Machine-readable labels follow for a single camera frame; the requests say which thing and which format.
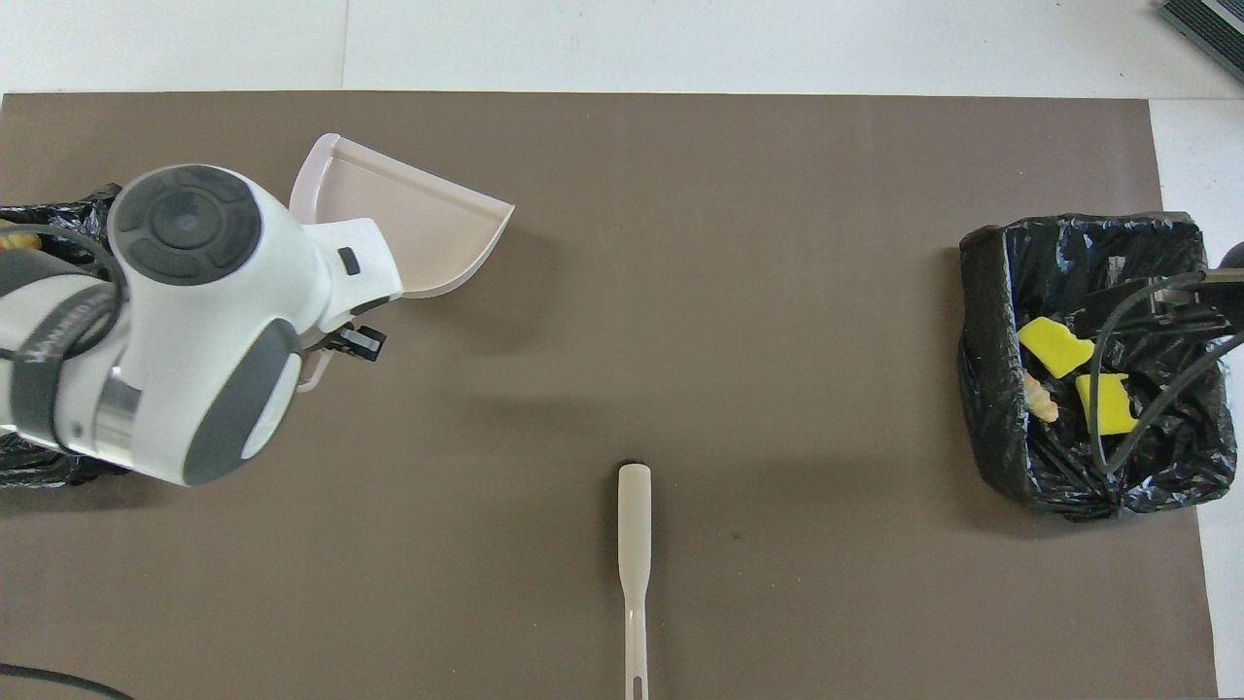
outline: black plastic bag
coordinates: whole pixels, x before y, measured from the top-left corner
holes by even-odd
[[[1065,322],[1087,293],[1118,282],[1205,266],[1200,230],[1186,214],[1030,218],[985,226],[959,242],[964,327],[959,387],[982,477],[1025,506],[1071,521],[1121,510],[1167,511],[1220,499],[1235,475],[1235,435],[1222,369],[1197,379],[1149,428],[1113,475],[1092,466],[1075,378],[1055,380],[1019,343],[1037,316]],[[1103,373],[1126,373],[1132,415],[1207,353],[1204,334],[1116,334]],[[1025,371],[1059,405],[1059,420],[1030,417]],[[1110,451],[1123,436],[1105,438]]]
[[[75,230],[108,245],[108,209],[121,193],[121,185],[107,184],[77,201],[60,204],[4,205],[0,219],[19,224],[49,224]],[[67,240],[41,236],[44,251],[68,260],[95,274],[98,264],[91,255]],[[100,475],[121,475],[127,470],[81,455],[63,455],[22,440],[15,434],[0,435],[0,489],[76,486]]]

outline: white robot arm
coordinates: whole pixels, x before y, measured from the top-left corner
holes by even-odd
[[[211,165],[138,178],[108,230],[129,290],[119,306],[121,283],[36,250],[0,254],[0,429],[174,484],[254,458],[306,349],[403,290],[371,219],[299,224]],[[360,354],[378,352],[381,336],[356,337]]]

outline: brush handle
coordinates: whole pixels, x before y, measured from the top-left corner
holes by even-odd
[[[648,623],[642,601],[626,609],[626,700],[648,700]]]
[[[626,598],[626,698],[648,700],[644,598],[652,572],[652,472],[632,463],[618,470],[618,574]]]

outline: black cable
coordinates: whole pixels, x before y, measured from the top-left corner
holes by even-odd
[[[1144,431],[1149,429],[1151,425],[1157,423],[1158,417],[1162,412],[1167,409],[1178,397],[1179,393],[1188,388],[1189,384],[1200,378],[1200,375],[1209,372],[1209,368],[1214,367],[1223,356],[1232,352],[1232,349],[1244,344],[1244,332],[1238,332],[1230,336],[1227,341],[1219,343],[1209,353],[1205,353],[1197,359],[1193,364],[1188,366],[1182,373],[1176,375],[1176,378],[1167,385],[1166,390],[1153,400],[1152,404],[1146,407],[1144,412],[1141,413],[1141,418],[1136,420],[1136,426],[1127,434],[1127,438],[1118,445],[1115,454],[1111,455],[1110,463],[1106,463],[1106,474],[1113,474],[1123,466],[1127,458],[1131,456],[1132,450],[1144,436]]]
[[[93,680],[87,680],[81,676],[62,674],[58,671],[49,671],[44,669],[32,669],[30,666],[15,666],[12,664],[0,664],[0,675],[7,675],[12,678],[26,678],[31,680],[44,680],[47,683],[57,683],[61,685],[67,685],[70,688],[77,688],[80,690],[88,690],[91,693],[97,693],[104,698],[111,698],[112,700],[134,700],[132,695],[126,695],[124,693],[117,690],[116,688],[109,688],[102,683],[96,683]]]
[[[1131,450],[1136,446],[1136,443],[1140,441],[1140,435],[1142,433],[1141,431],[1142,426],[1141,426],[1140,423],[1137,423],[1136,428],[1133,428],[1132,433],[1128,435],[1128,439],[1123,441],[1123,445],[1127,445],[1128,441],[1131,441],[1131,446],[1127,449],[1127,451],[1123,451],[1123,449],[1122,449],[1123,446],[1121,445],[1120,449],[1115,451],[1113,456],[1111,458],[1110,463],[1107,464],[1107,461],[1106,461],[1106,450],[1105,450],[1105,448],[1102,446],[1102,443],[1101,443],[1101,426],[1098,425],[1098,420],[1097,420],[1098,419],[1098,417],[1097,417],[1097,412],[1098,412],[1097,393],[1101,389],[1101,363],[1102,363],[1102,358],[1106,354],[1106,341],[1110,339],[1111,333],[1115,332],[1115,327],[1123,318],[1123,316],[1127,315],[1127,312],[1131,311],[1133,306],[1136,306],[1141,301],[1144,301],[1146,298],[1148,298],[1154,291],[1162,291],[1162,290],[1166,290],[1166,288],[1189,288],[1189,287],[1195,287],[1195,286],[1200,285],[1204,281],[1204,279],[1205,279],[1205,272],[1204,271],[1193,271],[1193,272],[1182,272],[1182,274],[1177,274],[1177,275],[1171,275],[1168,277],[1159,279],[1159,280],[1157,280],[1154,282],[1151,282],[1151,283],[1146,285],[1144,287],[1133,291],[1127,297],[1125,297],[1122,301],[1120,301],[1118,305],[1115,306],[1115,310],[1111,311],[1108,316],[1106,316],[1106,322],[1103,322],[1101,325],[1101,328],[1097,331],[1097,338],[1096,338],[1096,342],[1093,344],[1092,361],[1088,364],[1088,407],[1087,407],[1088,417],[1087,418],[1088,418],[1088,453],[1092,455],[1093,466],[1097,469],[1097,471],[1100,474],[1102,474],[1102,475],[1111,475],[1111,474],[1113,474],[1113,470],[1117,470],[1120,466],[1122,466],[1122,464],[1125,461],[1127,461],[1127,458],[1130,456]],[[1220,358],[1227,352],[1229,352],[1229,349],[1230,349],[1230,347],[1228,347],[1227,349],[1224,349],[1224,352],[1222,354],[1214,356],[1213,359],[1209,361],[1209,364],[1217,362],[1217,359]],[[1210,356],[1213,356],[1213,354],[1210,353],[1210,354],[1207,354],[1205,357],[1208,358]],[[1198,361],[1197,363],[1193,363],[1192,367],[1198,367],[1198,363],[1200,363],[1200,361]],[[1208,368],[1208,364],[1204,366],[1203,369],[1200,369],[1198,372],[1205,372],[1204,368]],[[1191,384],[1192,380],[1195,379],[1195,375],[1184,378],[1186,374],[1187,374],[1187,371],[1184,373],[1181,373],[1176,378],[1176,382],[1184,380],[1183,387],[1186,387],[1187,384]],[[1157,404],[1158,402],[1163,402],[1163,399],[1169,394],[1171,395],[1169,399],[1166,399],[1162,403],[1161,408],[1164,409],[1167,405],[1171,404],[1171,402],[1174,400],[1176,394],[1178,394],[1178,392],[1181,392],[1183,389],[1183,387],[1179,387],[1178,389],[1176,389],[1174,388],[1174,383],[1172,383],[1171,388],[1168,388],[1166,392],[1163,392],[1162,395],[1158,397],[1158,400],[1154,402],[1154,404]],[[1148,410],[1146,410],[1144,414],[1142,414],[1142,417],[1151,417],[1149,420],[1148,420],[1148,424],[1152,424],[1154,420],[1157,420],[1157,413],[1149,414]]]
[[[108,281],[112,282],[113,293],[112,311],[108,312],[108,317],[103,321],[103,325],[97,326],[95,332],[85,334],[73,342],[73,344],[68,348],[68,352],[65,354],[65,359],[68,361],[71,358],[77,358],[102,342],[103,338],[112,332],[112,328],[116,327],[117,321],[121,318],[121,311],[124,308],[126,274],[122,271],[121,262],[117,261],[117,257],[108,252],[103,245],[100,245],[100,242],[90,235],[83,235],[76,230],[60,226],[46,224],[19,224],[6,228],[5,233],[35,233],[40,235],[63,237],[90,252],[97,262],[102,264],[108,270]],[[12,357],[12,349],[0,347],[0,359],[11,361]]]

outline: dustpan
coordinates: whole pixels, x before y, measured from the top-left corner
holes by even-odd
[[[302,162],[290,211],[305,224],[374,220],[397,260],[402,295],[427,297],[475,274],[514,205],[326,133]]]

